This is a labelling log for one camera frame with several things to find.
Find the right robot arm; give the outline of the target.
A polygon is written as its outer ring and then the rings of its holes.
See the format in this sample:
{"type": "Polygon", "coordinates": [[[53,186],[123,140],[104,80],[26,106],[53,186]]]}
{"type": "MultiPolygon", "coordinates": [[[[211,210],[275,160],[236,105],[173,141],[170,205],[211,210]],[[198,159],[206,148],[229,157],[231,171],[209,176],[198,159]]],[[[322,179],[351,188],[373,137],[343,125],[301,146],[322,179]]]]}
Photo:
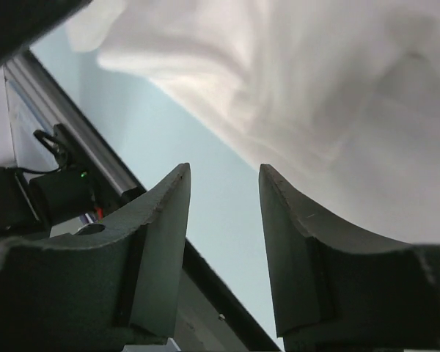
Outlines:
{"type": "Polygon", "coordinates": [[[29,52],[148,78],[259,171],[287,351],[440,351],[440,1],[0,1],[0,67],[53,166],[0,167],[0,350],[273,351],[29,52]]]}

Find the white printed t shirt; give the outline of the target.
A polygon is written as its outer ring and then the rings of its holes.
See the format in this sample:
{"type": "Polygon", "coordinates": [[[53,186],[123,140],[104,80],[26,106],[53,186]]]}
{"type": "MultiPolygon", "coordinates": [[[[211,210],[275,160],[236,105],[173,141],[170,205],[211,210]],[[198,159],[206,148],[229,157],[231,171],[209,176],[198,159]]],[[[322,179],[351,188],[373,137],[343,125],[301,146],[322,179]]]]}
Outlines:
{"type": "Polygon", "coordinates": [[[92,1],[65,29],[344,219],[440,242],[440,1],[92,1]]]}

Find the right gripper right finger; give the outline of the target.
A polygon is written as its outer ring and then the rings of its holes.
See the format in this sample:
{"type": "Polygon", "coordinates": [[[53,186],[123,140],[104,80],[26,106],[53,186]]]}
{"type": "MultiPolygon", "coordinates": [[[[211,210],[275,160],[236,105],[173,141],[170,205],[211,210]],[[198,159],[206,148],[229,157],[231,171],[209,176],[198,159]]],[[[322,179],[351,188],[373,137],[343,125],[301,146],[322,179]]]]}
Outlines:
{"type": "Polygon", "coordinates": [[[440,351],[440,245],[357,227],[263,164],[276,332],[287,351],[440,351]]]}

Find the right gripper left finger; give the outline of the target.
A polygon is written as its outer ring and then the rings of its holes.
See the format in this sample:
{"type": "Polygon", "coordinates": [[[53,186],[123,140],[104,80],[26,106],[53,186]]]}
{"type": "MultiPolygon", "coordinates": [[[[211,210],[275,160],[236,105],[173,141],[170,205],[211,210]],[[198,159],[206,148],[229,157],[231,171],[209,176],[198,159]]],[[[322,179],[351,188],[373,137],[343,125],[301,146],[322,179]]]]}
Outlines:
{"type": "Polygon", "coordinates": [[[76,234],[0,238],[0,351],[121,351],[175,333],[189,164],[76,234]]]}

